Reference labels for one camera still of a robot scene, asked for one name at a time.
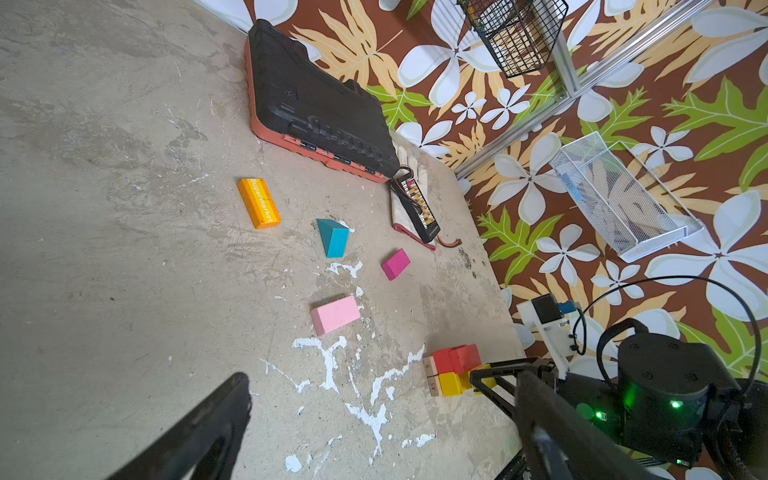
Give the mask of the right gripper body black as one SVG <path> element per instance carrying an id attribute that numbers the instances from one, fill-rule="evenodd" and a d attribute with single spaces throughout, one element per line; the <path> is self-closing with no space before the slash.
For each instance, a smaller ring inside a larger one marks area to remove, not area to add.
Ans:
<path id="1" fill-rule="evenodd" d="M 570 371 L 557 393 L 620 446 L 694 465 L 718 427 L 736 423 L 741 386 L 705 344 L 641 333 L 618 348 L 617 383 Z"/>

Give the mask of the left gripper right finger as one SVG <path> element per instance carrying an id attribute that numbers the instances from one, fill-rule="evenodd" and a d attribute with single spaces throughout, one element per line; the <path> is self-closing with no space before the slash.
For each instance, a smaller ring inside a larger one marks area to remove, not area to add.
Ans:
<path id="1" fill-rule="evenodd" d="M 654 479 L 657 457 L 634 459 L 530 372 L 517 377 L 516 411 L 533 479 Z"/>

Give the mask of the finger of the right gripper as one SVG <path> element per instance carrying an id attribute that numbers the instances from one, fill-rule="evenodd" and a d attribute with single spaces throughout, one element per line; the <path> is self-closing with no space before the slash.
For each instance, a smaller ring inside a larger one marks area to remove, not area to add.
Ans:
<path id="1" fill-rule="evenodd" d="M 517 376 L 534 373 L 539 364 L 540 360 L 533 357 L 491 362 L 469 373 L 470 384 L 510 420 L 516 420 Z"/>

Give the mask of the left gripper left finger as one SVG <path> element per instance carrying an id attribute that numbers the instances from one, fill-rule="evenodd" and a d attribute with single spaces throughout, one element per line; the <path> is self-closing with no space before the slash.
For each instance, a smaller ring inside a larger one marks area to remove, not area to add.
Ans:
<path id="1" fill-rule="evenodd" d="M 252 407 L 249 378 L 236 372 L 112 479 L 230 479 Z"/>

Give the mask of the yellow rectangular block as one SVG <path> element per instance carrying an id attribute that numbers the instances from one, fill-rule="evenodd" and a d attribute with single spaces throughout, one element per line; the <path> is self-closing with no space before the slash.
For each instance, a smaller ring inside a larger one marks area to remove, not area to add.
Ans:
<path id="1" fill-rule="evenodd" d="M 493 390 L 498 385 L 498 382 L 494 376 L 480 375 L 481 371 L 490 370 L 491 368 L 492 368 L 491 364 L 484 364 L 484 365 L 475 367 L 471 370 L 471 373 L 469 374 L 470 384 L 472 385 L 473 390 L 477 394 L 480 393 L 480 387 L 479 387 L 480 384 L 482 384 L 484 387 L 487 387 L 490 390 Z"/>

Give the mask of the red rectangular block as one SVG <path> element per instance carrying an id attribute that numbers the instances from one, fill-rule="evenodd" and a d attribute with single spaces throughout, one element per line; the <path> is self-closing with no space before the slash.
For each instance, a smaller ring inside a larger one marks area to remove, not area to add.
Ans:
<path id="1" fill-rule="evenodd" d="M 476 344 L 436 351 L 432 354 L 432 359 L 437 374 L 449 372 L 464 374 L 483 364 Z"/>

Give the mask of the magenta block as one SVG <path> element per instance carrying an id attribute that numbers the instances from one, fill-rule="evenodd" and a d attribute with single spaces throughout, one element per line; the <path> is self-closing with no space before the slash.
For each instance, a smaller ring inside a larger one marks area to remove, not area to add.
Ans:
<path id="1" fill-rule="evenodd" d="M 388 280 L 393 281 L 410 265 L 411 260 L 403 249 L 397 250 L 381 264 Z"/>

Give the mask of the pink block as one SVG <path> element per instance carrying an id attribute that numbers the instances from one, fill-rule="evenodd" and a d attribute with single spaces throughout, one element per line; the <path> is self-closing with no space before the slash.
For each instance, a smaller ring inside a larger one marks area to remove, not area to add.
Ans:
<path id="1" fill-rule="evenodd" d="M 318 336 L 344 327 L 361 317 L 356 299 L 353 296 L 347 296 L 314 308 L 310 315 Z"/>

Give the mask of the yellow arch block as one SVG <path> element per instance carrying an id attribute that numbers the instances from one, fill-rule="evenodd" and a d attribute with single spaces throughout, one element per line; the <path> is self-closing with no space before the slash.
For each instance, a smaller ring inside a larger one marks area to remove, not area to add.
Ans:
<path id="1" fill-rule="evenodd" d="M 437 375 L 441 394 L 444 397 L 455 397 L 471 391 L 473 386 L 470 382 L 470 374 L 447 372 Z"/>

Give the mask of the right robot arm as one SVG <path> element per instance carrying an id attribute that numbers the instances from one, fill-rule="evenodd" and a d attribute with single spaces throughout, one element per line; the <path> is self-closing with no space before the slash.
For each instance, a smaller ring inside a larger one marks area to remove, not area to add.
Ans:
<path id="1" fill-rule="evenodd" d="M 615 379 L 519 359 L 470 382 L 518 428 L 502 479 L 650 479 L 654 461 L 693 469 L 703 453 L 723 479 L 767 476 L 767 385 L 735 379 L 705 344 L 637 332 Z"/>

